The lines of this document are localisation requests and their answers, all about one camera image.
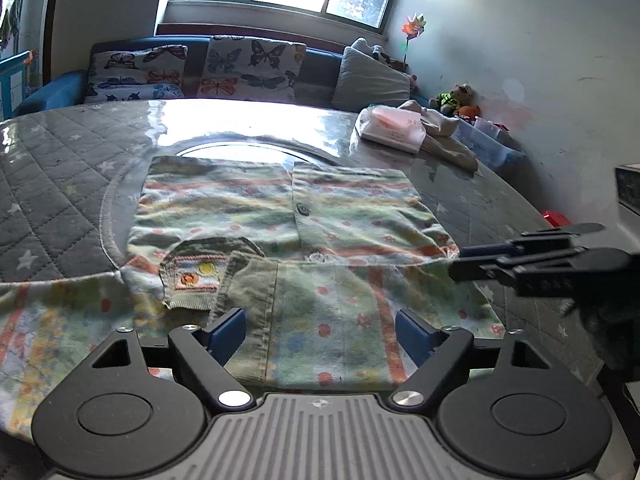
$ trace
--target gray pillow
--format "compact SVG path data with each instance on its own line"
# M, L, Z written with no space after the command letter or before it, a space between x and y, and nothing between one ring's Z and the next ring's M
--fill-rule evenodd
M409 100L409 78L350 46L344 49L331 105L359 112L371 104L399 106Z

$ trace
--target beige cloth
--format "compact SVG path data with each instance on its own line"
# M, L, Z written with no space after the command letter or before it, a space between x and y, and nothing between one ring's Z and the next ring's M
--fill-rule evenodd
M460 119L445 117L439 111L424 108L414 100L407 101L398 108L418 112L422 116L422 126L427 135L421 149L472 173L478 170L478 160L474 152L451 137Z

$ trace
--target patterned cloth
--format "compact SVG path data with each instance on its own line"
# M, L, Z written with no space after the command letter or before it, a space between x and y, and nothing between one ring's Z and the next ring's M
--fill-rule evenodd
M131 316L119 272L0 285L0 429L30 439L42 399Z
M393 389L415 370L395 337L404 306L504 331L475 286L449 279L458 248L396 170L155 158L129 252L136 328L176 306L245 310L227 368L256 391Z
M175 99L180 90L185 45L164 45L133 52L98 52L92 56L85 103Z
M291 103L306 45L213 36L197 97Z

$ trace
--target wall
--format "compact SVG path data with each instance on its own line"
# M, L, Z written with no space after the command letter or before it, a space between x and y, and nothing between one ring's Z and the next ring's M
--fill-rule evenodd
M640 0L398 0L395 57L415 11L428 24L407 62L422 92L470 83L529 156L514 187L540 210L615 224L613 167L640 161Z
M223 2L172 1L164 12L164 23L215 23L216 25L240 25L279 30L351 44L361 36L372 44L383 43L385 37L346 23L309 16L302 12L272 9L251 4L227 4Z
M51 77L86 68L99 41L152 36L158 0L56 0Z

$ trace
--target shirt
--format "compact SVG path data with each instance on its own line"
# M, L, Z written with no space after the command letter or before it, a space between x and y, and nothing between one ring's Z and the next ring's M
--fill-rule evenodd
M394 389L415 370L400 308L504 331L474 285L450 280L458 248L397 170L158 157L129 252L136 329L241 307L247 338L226 368L254 390Z

